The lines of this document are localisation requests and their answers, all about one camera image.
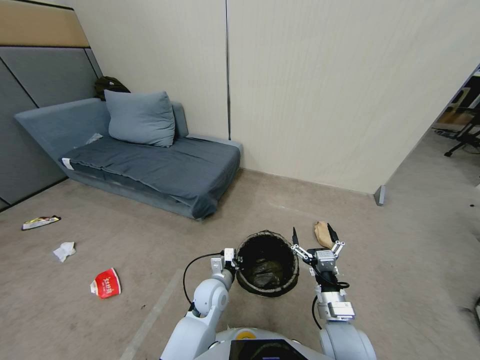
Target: black cable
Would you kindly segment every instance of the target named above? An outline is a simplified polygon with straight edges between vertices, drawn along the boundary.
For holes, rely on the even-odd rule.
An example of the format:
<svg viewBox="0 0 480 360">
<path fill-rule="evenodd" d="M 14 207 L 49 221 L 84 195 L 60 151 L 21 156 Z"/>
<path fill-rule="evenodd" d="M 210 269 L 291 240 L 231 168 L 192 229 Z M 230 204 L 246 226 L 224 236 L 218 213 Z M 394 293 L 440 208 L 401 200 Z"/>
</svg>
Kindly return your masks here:
<svg viewBox="0 0 480 360">
<path fill-rule="evenodd" d="M 319 322 L 317 321 L 317 317 L 315 316 L 315 303 L 317 302 L 318 296 L 315 295 L 313 298 L 313 302 L 311 303 L 311 315 L 313 316 L 313 320 L 315 321 L 315 324 L 318 326 L 320 330 L 322 330 L 322 327 L 320 326 Z"/>
<path fill-rule="evenodd" d="M 315 268 L 315 266 L 312 266 L 313 270 L 315 271 L 315 274 L 320 278 L 322 279 L 323 281 L 325 281 L 326 283 L 329 283 L 330 285 L 334 286 L 334 287 L 339 287 L 340 289 L 348 289 L 350 287 L 350 284 L 346 281 L 337 281 L 337 283 L 334 283 L 334 282 L 331 282 L 330 280 L 324 278 L 319 272 L 318 270 Z"/>
<path fill-rule="evenodd" d="M 206 255 L 196 257 L 192 261 L 190 261 L 188 263 L 188 265 L 186 266 L 185 271 L 183 272 L 183 292 L 185 293 L 185 297 L 188 300 L 188 303 L 190 305 L 192 305 L 192 302 L 190 301 L 190 298 L 187 295 L 187 289 L 185 288 L 185 275 L 187 274 L 187 270 L 189 269 L 189 266 L 192 265 L 194 262 L 196 262 L 197 260 L 199 260 L 201 258 L 206 258 L 206 257 L 209 257 L 209 256 L 214 256 L 214 255 L 222 255 L 222 253 L 223 253 L 223 251 L 220 251 L 220 252 L 214 252 L 214 253 L 211 253 L 211 254 L 206 254 Z"/>
</svg>

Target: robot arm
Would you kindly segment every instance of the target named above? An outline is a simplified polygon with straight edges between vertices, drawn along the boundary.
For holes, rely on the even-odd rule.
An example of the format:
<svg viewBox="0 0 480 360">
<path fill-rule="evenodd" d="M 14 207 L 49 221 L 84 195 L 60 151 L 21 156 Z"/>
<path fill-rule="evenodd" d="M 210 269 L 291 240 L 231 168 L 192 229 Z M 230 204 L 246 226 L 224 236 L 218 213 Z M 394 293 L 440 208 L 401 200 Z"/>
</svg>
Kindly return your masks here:
<svg viewBox="0 0 480 360">
<path fill-rule="evenodd" d="M 320 329 L 321 347 L 325 355 L 335 360 L 376 360 L 368 336 L 350 323 L 355 319 L 355 311 L 352 303 L 346 301 L 345 289 L 349 284 L 337 280 L 339 271 L 336 263 L 345 243 L 339 241 L 330 224 L 328 231 L 333 242 L 331 249 L 303 249 L 299 245 L 295 228 L 291 246 L 291 250 L 310 265 L 310 273 L 317 282 L 317 311 L 319 317 L 326 320 L 325 328 Z"/>
<path fill-rule="evenodd" d="M 212 275 L 195 289 L 193 303 L 176 325 L 161 360 L 195 359 L 215 342 L 216 327 L 229 302 L 235 275 L 234 249 L 210 259 Z"/>
</svg>

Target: gray pillow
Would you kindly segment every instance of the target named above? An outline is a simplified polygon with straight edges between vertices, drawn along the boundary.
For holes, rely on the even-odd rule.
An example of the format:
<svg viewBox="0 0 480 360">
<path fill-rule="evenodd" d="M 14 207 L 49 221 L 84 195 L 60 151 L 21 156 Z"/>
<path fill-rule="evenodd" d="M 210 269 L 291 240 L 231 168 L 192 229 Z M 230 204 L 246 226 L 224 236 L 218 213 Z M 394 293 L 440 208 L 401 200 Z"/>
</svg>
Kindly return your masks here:
<svg viewBox="0 0 480 360">
<path fill-rule="evenodd" d="M 105 100 L 112 138 L 159 147 L 173 144 L 175 118 L 165 91 L 140 94 L 105 90 Z"/>
</svg>

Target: black backpack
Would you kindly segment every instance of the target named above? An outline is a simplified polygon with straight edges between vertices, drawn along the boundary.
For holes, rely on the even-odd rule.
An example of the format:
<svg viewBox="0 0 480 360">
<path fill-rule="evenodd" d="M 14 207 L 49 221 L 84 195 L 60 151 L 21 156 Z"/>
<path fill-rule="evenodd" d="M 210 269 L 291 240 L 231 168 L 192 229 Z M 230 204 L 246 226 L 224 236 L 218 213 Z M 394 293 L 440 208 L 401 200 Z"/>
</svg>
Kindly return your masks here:
<svg viewBox="0 0 480 360">
<path fill-rule="evenodd" d="M 114 77 L 102 76 L 97 81 L 95 81 L 95 97 L 100 98 L 102 101 L 105 101 L 105 90 L 114 91 L 117 93 L 129 93 L 125 85 L 118 81 Z"/>
</svg>

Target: red paper cup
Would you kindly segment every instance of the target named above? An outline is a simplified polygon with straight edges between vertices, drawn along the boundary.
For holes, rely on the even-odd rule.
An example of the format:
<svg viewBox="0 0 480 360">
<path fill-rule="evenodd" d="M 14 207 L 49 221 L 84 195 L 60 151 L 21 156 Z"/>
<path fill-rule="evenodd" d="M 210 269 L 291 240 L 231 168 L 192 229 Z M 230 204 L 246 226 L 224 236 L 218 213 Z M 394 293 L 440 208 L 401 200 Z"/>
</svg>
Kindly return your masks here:
<svg viewBox="0 0 480 360">
<path fill-rule="evenodd" d="M 120 287 L 120 280 L 115 269 L 111 267 L 107 271 L 99 273 L 90 284 L 90 291 L 102 299 L 120 294 L 122 288 Z"/>
</svg>

